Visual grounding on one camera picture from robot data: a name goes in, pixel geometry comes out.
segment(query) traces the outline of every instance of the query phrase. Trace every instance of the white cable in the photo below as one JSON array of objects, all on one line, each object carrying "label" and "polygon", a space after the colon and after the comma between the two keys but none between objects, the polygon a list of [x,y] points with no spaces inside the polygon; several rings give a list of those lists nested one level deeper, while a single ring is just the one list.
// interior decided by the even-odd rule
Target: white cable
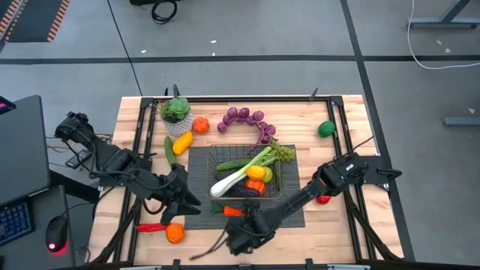
[{"label": "white cable", "polygon": [[428,70],[440,70],[440,69],[446,69],[446,68],[468,68],[468,67],[473,67],[473,66],[476,66],[476,65],[480,65],[480,63],[474,63],[474,64],[452,65],[452,66],[446,66],[446,67],[427,67],[427,66],[424,66],[422,63],[420,63],[420,61],[413,54],[412,45],[410,44],[410,23],[411,23],[412,18],[413,18],[413,11],[415,11],[415,0],[412,0],[412,13],[410,14],[410,19],[408,20],[408,29],[406,30],[406,40],[408,41],[408,47],[410,49],[410,54],[412,54],[412,57],[415,59],[415,62],[417,62],[417,64],[420,67],[428,69]]}]

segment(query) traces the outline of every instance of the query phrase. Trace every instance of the wooden tabletop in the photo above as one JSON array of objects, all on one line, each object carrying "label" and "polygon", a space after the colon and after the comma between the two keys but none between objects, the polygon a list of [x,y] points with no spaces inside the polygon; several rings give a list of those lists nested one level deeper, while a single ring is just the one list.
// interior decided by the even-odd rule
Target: wooden tabletop
[{"label": "wooden tabletop", "polygon": [[[131,149],[134,140],[141,97],[124,97],[118,114],[113,143],[121,148]],[[349,124],[352,144],[356,146],[372,135],[371,125],[361,95],[344,95],[345,110]],[[265,121],[276,126],[275,137],[281,144],[295,144],[298,160],[300,186],[303,188],[316,171],[317,167],[335,156],[332,138],[322,139],[317,135],[320,123],[329,120],[326,104],[323,102],[255,102],[255,103],[191,103],[194,117],[205,117],[211,128],[207,134],[194,135],[192,147],[210,146],[214,144],[251,144],[258,138],[258,130],[245,124],[232,124],[225,134],[217,131],[217,123],[221,122],[230,107],[248,107],[250,111],[262,110]],[[149,113],[145,114],[142,141],[139,149],[145,145],[146,128]],[[335,118],[340,122],[338,111]],[[151,152],[153,157],[152,172],[167,174],[170,171],[164,156],[164,137],[167,131],[159,117],[156,118]],[[340,141],[346,152],[343,132],[339,130]],[[366,143],[356,150],[360,155],[375,155],[377,148],[374,141]],[[177,157],[178,162],[187,166],[188,152]],[[395,226],[392,207],[388,194],[375,185],[363,187],[365,204],[371,226],[379,237],[388,245],[393,253],[402,257],[400,240]],[[89,249],[91,258],[95,258],[107,245],[119,225],[120,211],[124,188],[116,187],[98,204]],[[150,209],[156,209],[160,203],[148,202]],[[185,240],[181,244],[170,244],[163,231],[140,232],[135,265],[171,265],[174,259],[181,264],[304,264],[305,258],[312,258],[315,263],[354,263],[350,231],[347,222],[344,198],[342,195],[331,199],[327,205],[309,202],[303,208],[304,228],[280,228],[273,240],[256,249],[249,255],[230,255],[226,247],[201,259],[190,261],[188,258],[207,251],[221,234],[220,229],[190,229],[186,231]],[[150,215],[142,210],[140,223],[157,223],[161,215]],[[176,217],[173,222],[183,224],[185,217]],[[367,248],[362,228],[357,224],[362,254],[366,257]],[[124,237],[121,259],[126,260],[130,229]]]}]

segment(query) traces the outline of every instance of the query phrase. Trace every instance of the red onion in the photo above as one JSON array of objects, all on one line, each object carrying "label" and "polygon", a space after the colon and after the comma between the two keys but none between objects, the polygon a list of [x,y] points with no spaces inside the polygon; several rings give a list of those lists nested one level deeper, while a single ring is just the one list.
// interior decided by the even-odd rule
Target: red onion
[{"label": "red onion", "polygon": [[266,129],[267,126],[269,126],[269,125],[268,125],[267,123],[265,123],[264,121],[261,121],[261,122],[259,123],[259,125],[260,125],[260,127],[262,127],[263,129]]},{"label": "red onion", "polygon": [[276,130],[275,130],[275,127],[274,127],[273,124],[269,124],[267,126],[267,128],[265,129],[266,134],[275,135],[275,132],[276,132]]},{"label": "red onion", "polygon": [[270,142],[270,135],[268,135],[268,134],[263,134],[263,135],[261,136],[261,138],[262,138],[262,139],[261,139],[260,142],[263,143],[263,144],[266,144],[266,143],[269,143],[269,142]]},{"label": "red onion", "polygon": [[228,109],[228,111],[226,112],[226,114],[227,114],[228,116],[230,116],[231,118],[237,117],[237,114],[238,114],[237,108],[231,107],[230,109]]},{"label": "red onion", "polygon": [[223,122],[218,123],[217,128],[218,128],[218,132],[220,132],[222,134],[227,132],[227,125]]},{"label": "red onion", "polygon": [[229,125],[232,122],[232,118],[229,115],[224,115],[222,122]]},{"label": "red onion", "polygon": [[248,118],[245,119],[245,122],[249,125],[255,125],[255,120],[253,116],[248,116]]},{"label": "red onion", "polygon": [[247,118],[250,115],[250,110],[248,108],[241,108],[238,112],[238,117],[240,118]]},{"label": "red onion", "polygon": [[256,111],[253,113],[253,119],[255,121],[262,121],[265,114],[262,111]]}]

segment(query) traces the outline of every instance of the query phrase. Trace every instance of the gray mat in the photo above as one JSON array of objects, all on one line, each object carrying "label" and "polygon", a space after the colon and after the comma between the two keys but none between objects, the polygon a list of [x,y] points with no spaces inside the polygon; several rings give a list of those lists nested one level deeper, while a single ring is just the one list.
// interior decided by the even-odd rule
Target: gray mat
[{"label": "gray mat", "polygon": [[[201,214],[185,216],[185,229],[187,230],[212,230],[223,229],[227,224],[227,218],[222,214],[211,214],[212,201],[207,197],[206,177],[206,156],[209,154],[209,147],[191,147],[188,149],[188,189],[195,195],[202,205],[198,208]],[[295,159],[282,163],[282,195],[279,199],[259,199],[260,209],[275,207],[278,203],[292,196],[300,189],[299,167]],[[215,200],[221,205],[241,208],[243,200]],[[300,209],[286,218],[281,228],[305,227],[303,209]]]}]

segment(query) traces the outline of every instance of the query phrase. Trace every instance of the white pot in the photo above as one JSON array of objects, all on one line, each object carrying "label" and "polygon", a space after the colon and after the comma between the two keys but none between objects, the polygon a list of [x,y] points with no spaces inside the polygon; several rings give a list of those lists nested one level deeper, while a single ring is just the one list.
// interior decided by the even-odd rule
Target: white pot
[{"label": "white pot", "polygon": [[186,134],[188,131],[192,130],[194,126],[194,116],[191,112],[189,112],[187,117],[185,117],[185,119],[181,120],[178,123],[172,124],[165,121],[163,118],[162,122],[165,125],[165,128],[169,134],[175,137],[180,137],[181,135]]}]

